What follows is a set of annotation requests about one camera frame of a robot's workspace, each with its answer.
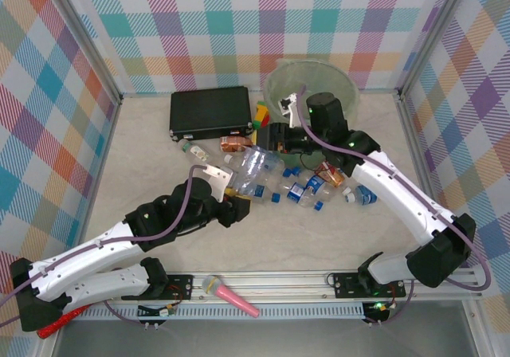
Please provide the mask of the large bottle blue label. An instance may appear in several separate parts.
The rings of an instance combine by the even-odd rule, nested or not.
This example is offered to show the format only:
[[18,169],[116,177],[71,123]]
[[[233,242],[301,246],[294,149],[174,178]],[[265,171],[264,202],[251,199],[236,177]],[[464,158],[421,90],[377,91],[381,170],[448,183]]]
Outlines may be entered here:
[[258,176],[238,173],[231,190],[234,196],[248,198],[255,203],[279,203],[281,182],[282,176],[272,172],[262,172]]

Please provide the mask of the clear bottle white cap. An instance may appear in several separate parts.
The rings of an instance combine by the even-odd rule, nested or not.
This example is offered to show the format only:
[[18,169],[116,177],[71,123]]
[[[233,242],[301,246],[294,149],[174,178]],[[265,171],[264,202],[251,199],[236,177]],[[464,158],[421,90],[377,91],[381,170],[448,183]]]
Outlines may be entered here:
[[226,163],[227,167],[233,171],[232,183],[252,182],[255,179],[253,155],[226,154],[223,160]]

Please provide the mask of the brown label bottle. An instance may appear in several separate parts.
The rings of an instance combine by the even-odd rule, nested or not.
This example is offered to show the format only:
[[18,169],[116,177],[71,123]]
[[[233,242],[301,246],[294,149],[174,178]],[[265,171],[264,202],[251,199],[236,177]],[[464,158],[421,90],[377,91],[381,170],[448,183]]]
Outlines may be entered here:
[[246,148],[252,147],[250,138],[239,135],[228,135],[220,138],[220,150],[225,153],[243,152]]

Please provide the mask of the clear bottle green neck label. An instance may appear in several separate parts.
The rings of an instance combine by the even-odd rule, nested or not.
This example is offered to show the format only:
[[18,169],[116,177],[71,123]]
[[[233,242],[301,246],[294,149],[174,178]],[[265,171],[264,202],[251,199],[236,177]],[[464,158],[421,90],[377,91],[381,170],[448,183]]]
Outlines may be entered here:
[[211,160],[210,153],[201,145],[187,139],[178,141],[180,150],[192,163],[208,163]]

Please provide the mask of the blue label bottle white cap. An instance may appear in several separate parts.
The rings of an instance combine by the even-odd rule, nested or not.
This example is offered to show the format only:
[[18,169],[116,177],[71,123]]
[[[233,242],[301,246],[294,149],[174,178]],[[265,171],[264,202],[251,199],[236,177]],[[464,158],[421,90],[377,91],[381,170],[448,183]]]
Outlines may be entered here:
[[363,185],[356,186],[345,196],[346,202],[355,203],[360,206],[368,206],[377,202],[378,197],[371,190]]

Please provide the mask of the green translucent bin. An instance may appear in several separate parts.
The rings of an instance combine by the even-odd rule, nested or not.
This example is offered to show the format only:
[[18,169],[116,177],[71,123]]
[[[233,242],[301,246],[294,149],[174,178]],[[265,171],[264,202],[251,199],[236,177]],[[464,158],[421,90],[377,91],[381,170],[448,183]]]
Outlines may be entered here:
[[276,68],[263,84],[264,102],[269,109],[271,123],[288,123],[289,118],[281,112],[279,102],[305,87],[300,100],[304,118],[309,121],[307,99],[322,92],[331,93],[342,105],[345,127],[354,129],[359,106],[359,89],[354,81],[341,69],[316,59],[279,59]]

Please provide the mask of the multicolour toy block stack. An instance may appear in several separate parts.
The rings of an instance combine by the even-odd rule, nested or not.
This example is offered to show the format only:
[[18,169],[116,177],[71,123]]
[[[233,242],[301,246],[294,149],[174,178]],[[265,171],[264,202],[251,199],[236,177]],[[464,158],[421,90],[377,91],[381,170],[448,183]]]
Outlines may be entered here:
[[264,101],[258,101],[256,105],[256,113],[253,117],[253,128],[259,130],[269,124],[270,115],[269,110]]

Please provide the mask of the red snack wrapper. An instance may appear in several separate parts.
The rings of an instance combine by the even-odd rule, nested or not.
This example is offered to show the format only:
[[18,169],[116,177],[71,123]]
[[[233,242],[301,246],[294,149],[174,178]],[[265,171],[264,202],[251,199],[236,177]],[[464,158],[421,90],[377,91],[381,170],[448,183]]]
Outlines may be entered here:
[[327,161],[323,161],[315,169],[315,174],[333,187],[339,187],[345,180],[343,174]]

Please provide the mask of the black ribbed hard case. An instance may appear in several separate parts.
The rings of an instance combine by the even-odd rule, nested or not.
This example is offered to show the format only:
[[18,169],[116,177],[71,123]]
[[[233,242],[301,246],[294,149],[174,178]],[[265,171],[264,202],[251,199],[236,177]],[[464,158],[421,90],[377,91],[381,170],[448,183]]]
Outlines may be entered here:
[[249,90],[244,86],[171,94],[169,134],[175,142],[247,136],[252,132]]

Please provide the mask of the pink microphone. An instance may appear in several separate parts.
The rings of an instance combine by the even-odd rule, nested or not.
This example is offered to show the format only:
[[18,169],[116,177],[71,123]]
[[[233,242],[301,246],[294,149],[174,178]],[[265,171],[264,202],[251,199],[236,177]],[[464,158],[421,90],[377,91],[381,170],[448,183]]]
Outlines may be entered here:
[[224,285],[217,276],[209,275],[205,277],[202,280],[202,290],[206,294],[214,295],[227,303],[232,304],[248,316],[257,318],[260,315],[258,308],[251,305],[251,303],[244,300],[237,293]]

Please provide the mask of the small circuit board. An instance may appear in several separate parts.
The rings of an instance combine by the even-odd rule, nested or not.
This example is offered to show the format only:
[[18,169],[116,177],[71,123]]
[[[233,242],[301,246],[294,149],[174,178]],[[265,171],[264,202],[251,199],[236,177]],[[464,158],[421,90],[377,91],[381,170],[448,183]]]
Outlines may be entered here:
[[366,302],[363,303],[363,313],[366,318],[386,321],[390,317],[391,302]]
[[161,307],[150,307],[139,305],[137,307],[138,317],[168,317],[173,316],[177,311],[177,304],[167,304]]

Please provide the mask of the red glitter stick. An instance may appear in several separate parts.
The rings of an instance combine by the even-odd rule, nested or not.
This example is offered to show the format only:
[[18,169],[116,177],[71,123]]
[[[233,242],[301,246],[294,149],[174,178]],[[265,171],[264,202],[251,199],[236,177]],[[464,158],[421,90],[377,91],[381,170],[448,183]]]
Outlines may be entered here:
[[61,328],[63,328],[65,325],[67,325],[69,322],[74,320],[76,317],[81,315],[84,311],[86,311],[90,307],[90,304],[79,307],[77,309],[72,310],[71,312],[68,312],[64,314],[59,320],[55,321],[54,323],[40,329],[37,331],[37,336],[40,339],[47,339],[51,335],[55,334],[57,331],[59,331]]

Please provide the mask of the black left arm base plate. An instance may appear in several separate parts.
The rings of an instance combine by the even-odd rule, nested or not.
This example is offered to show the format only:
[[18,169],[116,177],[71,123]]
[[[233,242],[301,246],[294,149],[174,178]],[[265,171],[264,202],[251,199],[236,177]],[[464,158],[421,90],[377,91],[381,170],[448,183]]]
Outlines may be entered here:
[[190,274],[168,274],[167,285],[159,295],[160,300],[190,300],[193,292],[194,276]]

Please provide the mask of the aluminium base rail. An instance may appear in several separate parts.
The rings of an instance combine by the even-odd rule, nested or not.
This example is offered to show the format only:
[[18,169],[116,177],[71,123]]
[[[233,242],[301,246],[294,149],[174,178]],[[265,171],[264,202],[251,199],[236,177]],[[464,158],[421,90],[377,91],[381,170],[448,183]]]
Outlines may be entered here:
[[[391,301],[389,298],[347,298],[337,299],[335,291],[332,287],[333,273],[350,273],[343,272],[327,272],[327,271],[291,271],[291,272],[225,272],[216,273],[224,285],[237,293],[245,300],[254,304],[269,304],[277,302],[289,303],[311,303],[320,300],[332,301]],[[206,294],[202,290],[202,280],[209,273],[184,273],[194,276],[193,292],[190,302],[199,301],[218,301],[219,299],[210,294]],[[454,278],[463,284],[469,285],[470,288],[477,288],[478,276],[471,269],[461,269],[454,273]],[[403,281],[406,288],[406,296],[403,298],[393,298],[397,301],[404,301],[410,293],[410,280]],[[415,300],[480,300],[481,292],[472,292],[467,289],[457,287],[449,282],[444,282],[437,288],[429,288],[422,283],[415,282],[414,290],[411,298]],[[139,299],[144,301],[160,300],[158,299]]]

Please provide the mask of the aluminium frame side rail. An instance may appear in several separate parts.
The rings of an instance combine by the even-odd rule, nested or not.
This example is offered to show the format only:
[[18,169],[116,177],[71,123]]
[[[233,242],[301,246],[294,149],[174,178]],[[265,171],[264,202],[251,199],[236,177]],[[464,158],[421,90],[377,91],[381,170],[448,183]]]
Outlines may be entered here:
[[[82,242],[84,242],[84,237],[85,234],[87,233],[88,224],[92,216],[94,203],[96,201],[96,196],[100,186],[100,180],[104,172],[105,164],[108,159],[108,152],[112,143],[112,139],[114,136],[114,132],[116,129],[117,121],[119,119],[120,110],[122,108],[123,102],[124,100],[121,99],[120,103],[116,104],[114,107],[112,121],[108,129],[107,140],[105,142],[105,145],[103,146],[96,177],[92,181],[89,198],[87,201],[87,205],[85,206],[83,221],[80,224],[79,231],[77,232],[77,235],[73,240],[73,245],[80,245]],[[36,336],[33,350],[27,355],[27,357],[51,357],[53,354],[53,349],[55,348],[57,336],[58,333],[51,335],[48,339],[40,339],[38,336]]]
[[[426,166],[426,161],[424,155],[421,152],[420,144],[418,141],[418,134],[412,124],[412,119],[410,118],[410,113],[406,106],[405,98],[397,95],[395,98],[395,103],[399,118],[402,121],[407,144],[410,147],[411,158],[414,163],[414,169],[418,177],[420,187],[422,187],[427,194],[436,198],[437,194],[434,192],[430,174]],[[485,330],[485,325],[482,321],[481,310],[478,305],[479,302],[469,298],[468,300],[463,300],[461,304],[462,316],[466,323],[465,332],[473,340],[470,346],[471,350],[475,353],[476,357],[483,356],[484,353],[492,356],[492,346],[487,338],[487,332]]]

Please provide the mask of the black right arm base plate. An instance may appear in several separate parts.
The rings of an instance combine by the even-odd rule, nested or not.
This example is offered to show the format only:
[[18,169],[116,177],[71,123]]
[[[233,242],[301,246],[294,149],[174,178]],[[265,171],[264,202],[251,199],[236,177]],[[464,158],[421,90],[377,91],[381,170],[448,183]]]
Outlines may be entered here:
[[380,284],[371,277],[357,272],[333,273],[331,285],[337,299],[347,298],[403,298],[406,288],[402,280]]

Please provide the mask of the aluminium frame post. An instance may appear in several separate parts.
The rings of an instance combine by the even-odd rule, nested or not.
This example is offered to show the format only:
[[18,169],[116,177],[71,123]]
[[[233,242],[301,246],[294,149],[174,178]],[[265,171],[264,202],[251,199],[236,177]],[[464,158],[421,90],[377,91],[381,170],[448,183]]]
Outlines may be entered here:
[[459,7],[462,0],[437,0],[438,5],[435,6],[429,14],[424,27],[426,31],[421,34],[417,40],[416,49],[410,54],[405,65],[400,80],[398,81],[399,99],[404,101],[406,95],[418,81],[426,62],[429,60],[436,45],[441,40],[445,30]]
[[123,102],[122,93],[118,88],[112,74],[109,72],[106,63],[104,62],[99,50],[96,48],[91,36],[80,17],[77,13],[71,0],[53,0],[61,15],[63,16],[70,32],[75,37],[79,47],[88,58],[92,69],[96,72],[100,83],[104,86],[107,94],[115,101],[116,105],[121,105]]

